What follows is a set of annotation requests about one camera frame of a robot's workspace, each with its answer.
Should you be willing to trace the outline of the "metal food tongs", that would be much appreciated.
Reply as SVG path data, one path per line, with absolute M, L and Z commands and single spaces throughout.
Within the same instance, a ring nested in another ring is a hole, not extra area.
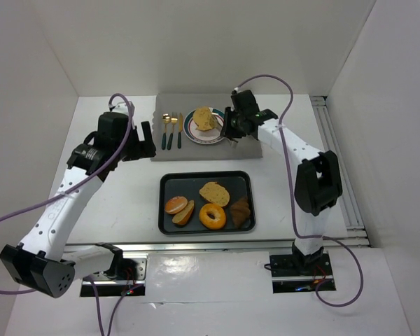
M 220 137 L 227 140 L 232 148 L 236 148 L 238 144 L 238 140 L 231 137 L 230 133 L 225 131 L 223 124 L 220 124 L 216 116 L 212 116 L 212 123 L 214 129 L 217 129 L 220 132 Z

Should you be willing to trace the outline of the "large seeded bread slice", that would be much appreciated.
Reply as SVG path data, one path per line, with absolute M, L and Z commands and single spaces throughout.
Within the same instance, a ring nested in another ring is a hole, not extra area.
M 196 129 L 199 131 L 207 132 L 219 126 L 212 110 L 207 106 L 195 109 L 192 119 L 197 126 Z

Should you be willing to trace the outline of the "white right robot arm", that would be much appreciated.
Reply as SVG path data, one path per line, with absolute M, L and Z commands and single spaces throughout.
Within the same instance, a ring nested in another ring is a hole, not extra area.
M 252 91 L 233 90 L 231 100 L 220 135 L 231 141 L 251 136 L 283 155 L 296 236 L 293 252 L 317 258 L 323 250 L 330 211 L 342 195 L 337 155 L 309 145 L 271 110 L 260 110 Z

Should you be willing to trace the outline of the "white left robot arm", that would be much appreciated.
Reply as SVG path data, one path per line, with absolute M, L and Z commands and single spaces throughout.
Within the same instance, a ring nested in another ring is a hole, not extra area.
M 141 129 L 143 140 L 119 106 L 100 115 L 97 130 L 73 149 L 56 200 L 17 246 L 5 245 L 0 253 L 15 282 L 58 298 L 73 281 L 96 272 L 110 279 L 136 273 L 136 263 L 112 244 L 96 243 L 73 253 L 64 248 L 84 208 L 118 163 L 155 156 L 150 123 L 141 122 Z

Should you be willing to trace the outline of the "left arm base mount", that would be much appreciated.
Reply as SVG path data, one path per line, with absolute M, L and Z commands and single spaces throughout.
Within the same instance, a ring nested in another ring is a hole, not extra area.
M 95 272 L 90 278 L 97 287 L 101 298 L 117 298 L 123 293 L 130 297 L 141 297 L 146 294 L 146 272 L 148 259 L 146 255 L 137 255 L 132 266 L 127 266 L 115 277 L 103 272 Z

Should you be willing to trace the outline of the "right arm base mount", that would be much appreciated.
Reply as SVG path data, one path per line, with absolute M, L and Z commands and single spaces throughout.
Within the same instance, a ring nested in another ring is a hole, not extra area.
M 272 254 L 263 266 L 272 276 L 273 293 L 335 291 L 336 285 L 329 255 L 321 247 L 304 255 L 292 244 L 289 253 Z

